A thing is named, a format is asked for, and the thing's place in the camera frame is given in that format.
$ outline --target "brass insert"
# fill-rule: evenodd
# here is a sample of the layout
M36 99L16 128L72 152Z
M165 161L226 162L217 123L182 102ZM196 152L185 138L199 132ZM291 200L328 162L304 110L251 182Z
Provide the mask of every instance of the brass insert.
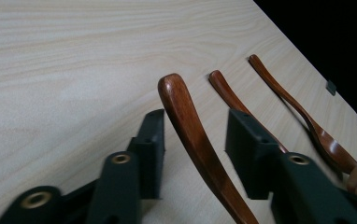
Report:
M126 163L130 160L130 156L128 155L118 155L112 158L112 162L117 164Z
M21 207L26 209L37 208L47 203L52 197L51 193L46 191L36 192L27 196L21 201Z

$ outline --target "screw hole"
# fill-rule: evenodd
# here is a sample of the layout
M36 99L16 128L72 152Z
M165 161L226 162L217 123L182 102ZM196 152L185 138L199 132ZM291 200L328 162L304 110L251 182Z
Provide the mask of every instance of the screw hole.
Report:
M112 162L116 163L116 164L122 164L122 163L126 163L130 160L130 156L128 155L118 155L112 158Z
M289 157L289 160L294 162L295 164L298 164L298 165L308 165L309 164L309 160L307 160L304 157L300 157L300 156L291 156L291 157Z
M30 194L23 201L21 201L21 207L26 209L38 208L47 203L52 195L49 192L41 191Z

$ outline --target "wooden spatula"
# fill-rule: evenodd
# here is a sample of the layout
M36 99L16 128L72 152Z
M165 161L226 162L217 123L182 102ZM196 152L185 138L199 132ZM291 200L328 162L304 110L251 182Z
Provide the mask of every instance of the wooden spatula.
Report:
M305 120L312 137L319 146L317 147L317 150L324 160L341 172L350 174L353 168L357 165L357 161L277 83L257 55L251 55L249 57L249 62L264 82L278 96L287 101Z
M204 181L236 223L258 223L225 172L178 74L162 77L158 92L166 114Z
M208 76L208 81L211 83L214 90L216 90L219 96L225 101L226 104L228 104L230 108L240 110L242 112L245 112L253 116L251 112L243 105L243 103L236 96L236 94L228 85L228 82L225 80L224 76L219 70L215 70L212 73L210 73ZM283 153L289 151L283 144L280 143L280 141L271 132L269 132L264 127L264 125L261 122L260 125L278 142L280 151L282 151Z

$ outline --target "wood grain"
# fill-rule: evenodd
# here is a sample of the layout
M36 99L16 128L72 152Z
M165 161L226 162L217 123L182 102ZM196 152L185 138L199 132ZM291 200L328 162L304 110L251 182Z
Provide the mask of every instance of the wood grain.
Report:
M0 0L0 215L29 188L68 193L97 178L105 157L163 108L158 80L177 73L239 193L260 223L274 223L270 202L247 199L223 151L227 106L206 78L216 69L286 148L338 185L249 52L357 160L357 114L254 1ZM165 126L162 199L143 202L143 223L235 223Z
M293 108L303 117L312 134L314 140L318 143L317 150L324 157L326 162L337 168L345 174L350 174L353 168L357 165L357 161L343 148L339 143L326 132L306 110L288 93L286 92L272 77L265 68L260 58L252 54L249 57L250 64L254 67L265 83L280 97L286 100Z
M171 74L162 77L158 83L158 92L182 144L214 195L236 223L258 223L208 140L181 76Z

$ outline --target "reddish-brown wood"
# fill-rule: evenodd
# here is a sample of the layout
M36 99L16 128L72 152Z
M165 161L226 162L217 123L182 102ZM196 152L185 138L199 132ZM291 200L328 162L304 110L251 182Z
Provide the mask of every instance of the reddish-brown wood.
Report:
M317 151L326 162L345 174L350 174L357 161L326 132L306 110L286 92L272 77L257 55L251 55L249 62L265 83L281 98L287 101L305 120L312 137L318 144Z
M212 73L210 73L210 75L208 76L208 81L211 83L214 90L216 90L219 96L225 101L226 104L228 104L230 108L240 110L242 112L245 112L253 116L251 112L239 100L239 98L231 89L231 87L228 85L228 82L225 80L224 76L219 70L215 70ZM269 132L269 130L265 128L265 126L261 122L259 123L278 142L280 151L284 153L289 151L283 144L280 143L280 141L271 132Z
M181 76L162 77L158 92L178 137L214 195L236 223L258 223L214 151Z

